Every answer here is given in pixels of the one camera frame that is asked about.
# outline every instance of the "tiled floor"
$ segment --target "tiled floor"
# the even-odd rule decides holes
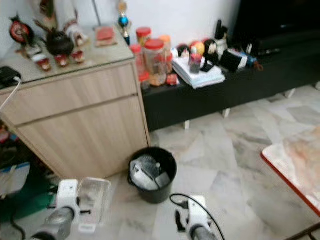
[[[227,240],[278,240],[320,219],[263,162],[260,152],[315,125],[320,125],[320,92],[305,86],[291,99],[277,95],[251,102],[232,108],[227,119],[216,113],[191,120],[189,130],[175,125],[151,137],[178,162],[172,191],[205,196]],[[104,226],[94,236],[74,231],[69,239],[186,239],[177,233],[176,207],[170,201],[145,203],[125,173],[110,180]],[[48,214],[43,211],[19,223],[30,236]],[[19,236],[7,224],[1,232],[3,239]]]

